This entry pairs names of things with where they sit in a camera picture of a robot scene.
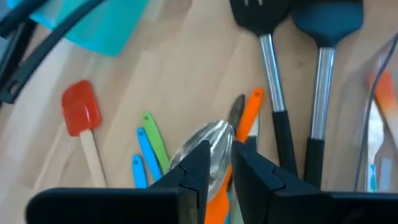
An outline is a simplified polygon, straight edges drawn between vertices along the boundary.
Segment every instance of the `black cable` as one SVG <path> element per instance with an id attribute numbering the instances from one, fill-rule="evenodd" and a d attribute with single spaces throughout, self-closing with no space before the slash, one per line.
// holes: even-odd
<path id="1" fill-rule="evenodd" d="M 20 23 L 26 21 L 29 16 L 48 0 L 24 0 L 11 10 L 0 21 L 0 36 L 7 38 Z"/>
<path id="2" fill-rule="evenodd" d="M 394 40 L 392 41 L 392 45 L 390 48 L 390 51 L 387 53 L 386 59 L 383 61 L 383 64 L 380 67 L 380 70 L 378 71 L 376 78 L 373 81 L 372 88 L 369 94 L 368 98 L 368 103 L 366 105 L 366 110 L 365 110 L 365 120 L 364 120 L 364 129 L 363 129 L 363 134 L 362 134 L 362 141 L 361 141 L 361 149 L 359 152 L 359 160 L 358 160 L 358 165 L 356 168 L 356 173 L 355 173 L 355 181 L 354 181 L 354 191 L 358 190 L 358 185 L 359 185 L 359 173 L 361 170 L 361 164 L 363 160 L 364 153 L 366 152 L 366 148 L 368 147 L 368 129 L 369 129 L 369 116 L 371 112 L 371 102 L 374 98 L 374 92 L 376 91 L 377 84 L 379 83 L 379 80 L 381 78 L 381 75 L 383 74 L 384 70 L 387 68 L 392 55 L 394 54 L 394 51 L 396 49 L 398 42 L 398 34 L 394 37 Z"/>
<path id="3" fill-rule="evenodd" d="M 0 92 L 0 100 L 13 103 L 22 91 L 30 76 L 35 72 L 47 54 L 58 41 L 81 21 L 89 12 L 105 0 L 90 0 L 74 10 L 52 33 L 31 53 L 20 68 L 9 79 Z"/>

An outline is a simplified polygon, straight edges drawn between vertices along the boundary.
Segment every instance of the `black slotted turner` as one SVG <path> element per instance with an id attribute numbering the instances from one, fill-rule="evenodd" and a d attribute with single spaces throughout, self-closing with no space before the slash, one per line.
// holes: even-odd
<path id="1" fill-rule="evenodd" d="M 319 49 L 304 180 L 320 188 L 335 47 L 362 27 L 363 0 L 294 0 L 292 11 L 295 25 L 311 36 Z"/>
<path id="2" fill-rule="evenodd" d="M 272 119 L 281 168 L 297 175 L 289 116 L 274 52 L 274 29 L 287 17 L 290 0 L 229 0 L 236 23 L 258 36 L 267 70 Z"/>

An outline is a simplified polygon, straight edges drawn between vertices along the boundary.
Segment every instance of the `red spatula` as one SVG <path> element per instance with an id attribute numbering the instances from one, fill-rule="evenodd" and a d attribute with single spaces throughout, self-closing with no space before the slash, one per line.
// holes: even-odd
<path id="1" fill-rule="evenodd" d="M 101 124 L 91 84 L 83 80 L 67 88 L 62 96 L 62 108 L 69 135 L 80 136 L 94 186 L 106 187 L 100 157 L 91 131 Z"/>

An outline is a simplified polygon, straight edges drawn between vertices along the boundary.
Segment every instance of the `green handle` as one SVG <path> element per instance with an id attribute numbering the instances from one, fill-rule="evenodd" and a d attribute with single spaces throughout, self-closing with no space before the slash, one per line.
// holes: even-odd
<path id="1" fill-rule="evenodd" d="M 166 147 L 164 146 L 160 131 L 150 112 L 144 112 L 142 115 L 142 122 L 144 123 L 144 129 L 148 135 L 150 145 L 154 149 L 163 174 L 165 174 L 169 170 L 170 160 L 167 156 Z"/>

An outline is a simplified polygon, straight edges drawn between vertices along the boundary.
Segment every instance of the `light wood surface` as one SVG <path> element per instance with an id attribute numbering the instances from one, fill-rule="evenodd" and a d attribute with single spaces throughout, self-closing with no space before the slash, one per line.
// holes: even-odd
<path id="1" fill-rule="evenodd" d="M 398 30 L 398 1 L 365 0 L 364 27 L 339 45 L 326 129 L 323 186 L 329 180 L 341 87 Z M 30 50 L 48 31 L 39 28 Z M 275 32 L 285 102 L 303 174 L 317 48 L 291 19 Z M 31 196 L 50 187 L 91 187 L 79 138 L 67 133 L 61 108 L 66 87 L 92 82 L 103 124 L 94 130 L 109 187 L 134 187 L 131 157 L 140 153 L 136 129 L 150 111 L 169 157 L 202 123 L 226 118 L 233 100 L 255 87 L 267 92 L 260 46 L 239 29 L 227 0 L 150 0 L 122 56 L 108 58 L 61 41 L 14 105 L 0 111 L 0 217 L 23 223 Z M 260 115 L 259 151 L 277 163 L 268 95 Z M 52 159 L 44 163 L 48 153 Z M 43 166 L 45 172 L 39 177 Z"/>

